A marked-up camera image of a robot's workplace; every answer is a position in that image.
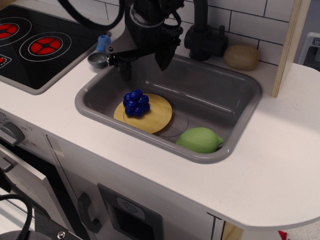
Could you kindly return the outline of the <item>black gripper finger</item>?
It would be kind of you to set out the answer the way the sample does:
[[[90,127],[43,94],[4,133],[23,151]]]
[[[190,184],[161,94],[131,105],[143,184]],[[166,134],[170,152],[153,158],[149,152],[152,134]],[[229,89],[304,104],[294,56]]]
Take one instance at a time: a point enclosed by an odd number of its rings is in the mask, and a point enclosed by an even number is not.
[[[130,61],[119,62],[118,71],[123,81],[129,81],[131,79],[131,69],[132,69],[132,66]]]
[[[164,71],[168,68],[171,63],[177,46],[174,45],[159,45],[155,47],[154,57],[161,71]]]

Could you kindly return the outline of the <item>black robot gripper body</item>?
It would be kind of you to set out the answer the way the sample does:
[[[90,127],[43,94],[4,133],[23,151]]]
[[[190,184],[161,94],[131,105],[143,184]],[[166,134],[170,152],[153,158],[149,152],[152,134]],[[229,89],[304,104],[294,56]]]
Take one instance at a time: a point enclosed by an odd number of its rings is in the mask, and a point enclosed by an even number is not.
[[[109,66],[119,66],[119,62],[132,62],[140,57],[155,54],[156,46],[180,45],[183,33],[181,18],[174,15],[176,25],[165,24],[165,20],[150,22],[138,14],[126,14],[122,35],[106,47]]]

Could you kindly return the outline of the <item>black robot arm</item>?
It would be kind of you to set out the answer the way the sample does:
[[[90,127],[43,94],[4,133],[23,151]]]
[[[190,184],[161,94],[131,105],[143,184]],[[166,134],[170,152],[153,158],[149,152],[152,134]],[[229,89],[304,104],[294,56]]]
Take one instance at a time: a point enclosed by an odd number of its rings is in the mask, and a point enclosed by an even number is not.
[[[59,3],[77,22],[96,31],[107,32],[124,19],[122,35],[105,48],[108,65],[117,68],[124,81],[131,78],[131,63],[147,55],[154,55],[164,71],[180,45],[183,29],[177,9],[183,7],[182,0],[121,0],[117,17],[108,25],[84,17],[68,0]]]

